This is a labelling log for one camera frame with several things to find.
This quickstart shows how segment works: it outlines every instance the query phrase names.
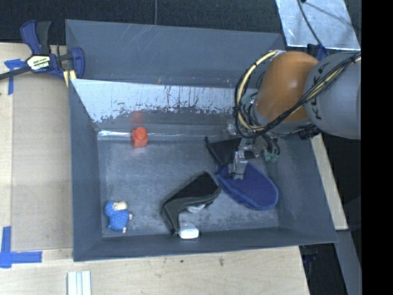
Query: wire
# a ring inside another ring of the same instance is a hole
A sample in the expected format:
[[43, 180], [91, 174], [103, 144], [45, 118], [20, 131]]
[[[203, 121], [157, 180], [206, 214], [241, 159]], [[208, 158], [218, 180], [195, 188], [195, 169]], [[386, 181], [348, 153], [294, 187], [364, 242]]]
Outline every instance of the wire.
[[299, 6], [300, 12], [301, 12], [302, 15], [303, 15], [303, 18], [304, 18], [305, 21], [306, 21], [306, 24], [307, 24], [309, 30], [311, 31], [311, 34], [313, 34], [313, 36], [314, 36], [315, 40], [318, 42], [318, 44], [321, 45], [321, 46], [323, 47], [321, 40], [318, 38], [317, 34], [316, 34], [315, 31], [313, 30], [313, 28], [311, 27], [311, 25], [310, 25], [310, 23], [309, 23], [309, 21], [308, 21], [308, 19], [307, 19], [307, 16], [306, 16], [306, 14], [305, 14], [305, 11], [303, 10], [303, 7], [302, 7], [302, 4], [300, 3], [300, 0], [296, 0], [296, 2], [297, 2], [297, 5]]
[[157, 9], [158, 9], [158, 2], [154, 0], [154, 25], [157, 25]]
[[[324, 77], [321, 78], [321, 80], [315, 84], [313, 87], [311, 87], [303, 96], [296, 102], [296, 104], [283, 112], [280, 116], [275, 118], [275, 120], [269, 122], [266, 125], [263, 126], [258, 126], [256, 127], [254, 124], [251, 122], [247, 122], [245, 120], [245, 115], [242, 113], [242, 105], [241, 105], [241, 99], [245, 93], [245, 90], [247, 88], [247, 84], [249, 82], [249, 77], [251, 73], [255, 70], [258, 65], [260, 65], [262, 62], [264, 62], [267, 58], [270, 58], [274, 55], [276, 55], [279, 51], [274, 50], [266, 55], [264, 55], [261, 59], [257, 60], [252, 66], [246, 71], [244, 76], [242, 77], [241, 80], [239, 80], [238, 84], [236, 85], [235, 88], [235, 126], [239, 134], [243, 138], [253, 138], [262, 134], [267, 133], [269, 130], [272, 128], [275, 128], [277, 125], [279, 125], [282, 121], [284, 121], [287, 117], [289, 117], [291, 114], [293, 114], [295, 111], [297, 111], [299, 108], [301, 108], [306, 102], [309, 100], [313, 99], [316, 95], [320, 94], [324, 90], [327, 90], [341, 75], [342, 73], [346, 70], [346, 68], [359, 60], [361, 60], [361, 53], [355, 53], [353, 56], [349, 57], [348, 59], [342, 61], [336, 67], [334, 67], [332, 70], [330, 70]], [[252, 130], [254, 131], [254, 134], [252, 135], [247, 135], [243, 133], [239, 127], [239, 123], [243, 125], [245, 129]]]

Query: blue cloth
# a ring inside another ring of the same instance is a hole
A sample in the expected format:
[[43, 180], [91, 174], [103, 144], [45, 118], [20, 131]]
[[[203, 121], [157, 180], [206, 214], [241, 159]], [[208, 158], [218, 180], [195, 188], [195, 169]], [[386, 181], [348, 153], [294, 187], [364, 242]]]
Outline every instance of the blue cloth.
[[14, 263], [42, 262], [42, 251], [25, 251], [22, 253], [11, 252], [11, 227], [2, 229], [0, 268], [9, 269]]
[[234, 179], [228, 174], [228, 167], [224, 167], [217, 175], [220, 187], [236, 202], [253, 210], [269, 210], [278, 201], [278, 189], [274, 183], [248, 163], [243, 179]]

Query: blue stuffed toy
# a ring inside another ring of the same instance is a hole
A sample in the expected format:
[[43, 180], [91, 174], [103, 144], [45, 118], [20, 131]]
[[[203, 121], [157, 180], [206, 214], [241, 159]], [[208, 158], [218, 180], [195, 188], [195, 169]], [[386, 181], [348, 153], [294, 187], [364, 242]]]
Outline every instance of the blue stuffed toy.
[[127, 230], [127, 223], [131, 221], [133, 215], [127, 210], [127, 203], [108, 201], [104, 207], [104, 213], [109, 218], [108, 228], [115, 232], [123, 232]]

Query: white object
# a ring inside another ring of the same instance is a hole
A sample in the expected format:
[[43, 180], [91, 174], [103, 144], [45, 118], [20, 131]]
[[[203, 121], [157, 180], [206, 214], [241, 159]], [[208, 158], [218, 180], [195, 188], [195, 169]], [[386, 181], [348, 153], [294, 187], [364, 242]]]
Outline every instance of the white object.
[[[317, 44], [297, 0], [276, 0], [288, 46]], [[344, 0], [307, 0], [302, 3], [306, 17], [325, 48], [360, 50]]]
[[113, 203], [113, 210], [120, 211], [120, 210], [127, 210], [128, 205], [126, 201], [114, 202]]
[[190, 213], [199, 213], [200, 211], [202, 211], [202, 209], [204, 208], [206, 206], [206, 204], [201, 204], [201, 205], [198, 205], [198, 206], [188, 206], [187, 207], [187, 211], [188, 212], [190, 212]]
[[67, 295], [91, 295], [90, 271], [68, 272]]
[[199, 230], [190, 222], [181, 222], [179, 236], [181, 239], [193, 239], [199, 236]]

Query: black cable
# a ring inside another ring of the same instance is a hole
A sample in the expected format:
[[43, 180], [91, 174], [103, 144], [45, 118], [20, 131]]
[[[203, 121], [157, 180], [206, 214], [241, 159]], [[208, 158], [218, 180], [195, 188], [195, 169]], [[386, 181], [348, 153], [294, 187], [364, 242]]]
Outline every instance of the black cable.
[[[334, 67], [333, 69], [330, 70], [329, 73], [327, 73], [319, 82], [317, 85], [315, 85], [314, 87], [311, 87], [306, 93], [303, 94], [303, 96], [297, 101], [297, 103], [290, 109], [286, 110], [285, 112], [283, 112], [280, 116], [278, 116], [277, 118], [275, 118], [275, 120], [272, 120], [271, 122], [269, 122], [268, 124], [266, 124], [266, 126], [261, 129], [258, 130], [255, 134], [247, 136], [245, 135], [243, 132], [240, 131], [239, 128], [239, 123], [238, 123], [238, 113], [241, 112], [241, 108], [239, 108], [239, 106], [236, 103], [236, 97], [237, 95], [235, 94], [235, 107], [236, 107], [236, 114], [235, 114], [235, 126], [237, 131], [239, 131], [239, 134], [244, 137], [244, 138], [253, 138], [256, 136], [259, 136], [261, 134], [265, 134], [268, 131], [270, 131], [271, 129], [275, 128], [276, 126], [278, 126], [283, 120], [285, 120], [287, 117], [289, 117], [296, 109], [298, 109], [300, 106], [302, 106], [303, 104], [305, 104], [307, 101], [309, 101], [310, 99], [312, 99], [313, 97], [315, 97], [316, 95], [321, 94], [323, 91], [327, 90], [330, 86], [332, 86], [332, 84], [342, 75], [342, 73], [346, 70], [346, 68], [353, 64], [354, 62], [356, 62], [356, 60], [361, 56], [361, 52], [359, 53], [355, 53], [355, 55], [349, 57], [348, 59], [345, 59], [344, 61], [342, 61], [341, 63], [339, 63], [338, 65], [336, 65], [336, 67]], [[322, 84], [323, 82], [326, 81], [326, 79], [332, 75], [332, 73], [334, 73], [335, 71], [341, 69], [341, 71], [331, 80], [329, 80], [327, 83], [325, 83], [323, 85], [323, 88], [321, 88], [320, 91], [318, 91], [316, 93], [315, 96], [313, 97], [309, 97], [310, 94], [312, 94], [312, 92], [315, 90], [316, 86], [318, 86], [319, 84]]]
[[[332, 80], [328, 81], [328, 83], [326, 83], [324, 85], [324, 87], [322, 88], [322, 90], [320, 90], [317, 95], [321, 94], [324, 90], [328, 89], [341, 75], [342, 73], [345, 71], [345, 69], [354, 62], [354, 60], [356, 60], [356, 58], [358, 58], [360, 56], [360, 53], [355, 54], [354, 56], [342, 61], [341, 63], [339, 63], [338, 65], [336, 65], [336, 67], [334, 67], [332, 70], [330, 70], [329, 73], [327, 73], [323, 79], [319, 82], [319, 84], [321, 84], [322, 82], [325, 82], [325, 80], [330, 76], [331, 73], [333, 73], [334, 71], [343, 68], [343, 70], [341, 70], [340, 73], [338, 73], [337, 76], [335, 76]], [[308, 96], [311, 94], [311, 92], [315, 89], [315, 87], [311, 87], [298, 101], [297, 103], [290, 109], [288, 109], [287, 111], [283, 112], [280, 116], [278, 116], [275, 120], [269, 122], [264, 129], [262, 129], [260, 132], [261, 133], [266, 133], [269, 130], [275, 128], [276, 126], [278, 126], [285, 118], [289, 117], [297, 108], [299, 108], [301, 105], [305, 104], [309, 99]]]
[[308, 21], [308, 19], [307, 19], [307, 16], [306, 16], [306, 14], [305, 14], [305, 11], [303, 10], [303, 7], [302, 7], [302, 5], [301, 5], [301, 3], [300, 3], [300, 0], [296, 0], [296, 2], [297, 2], [297, 4], [298, 4], [298, 6], [299, 6], [300, 12], [301, 12], [302, 15], [303, 15], [303, 18], [304, 18], [305, 21], [306, 21], [306, 24], [307, 24], [309, 30], [311, 31], [311, 34], [313, 34], [313, 36], [314, 36], [315, 40], [318, 42], [318, 44], [319, 44], [320, 46], [323, 47], [323, 44], [322, 44], [321, 40], [318, 38], [317, 34], [316, 34], [315, 31], [313, 30], [313, 28], [311, 27], [311, 25], [310, 25], [310, 23], [309, 23], [309, 21]]
[[158, 9], [158, 2], [154, 0], [154, 25], [157, 25], [157, 9]]

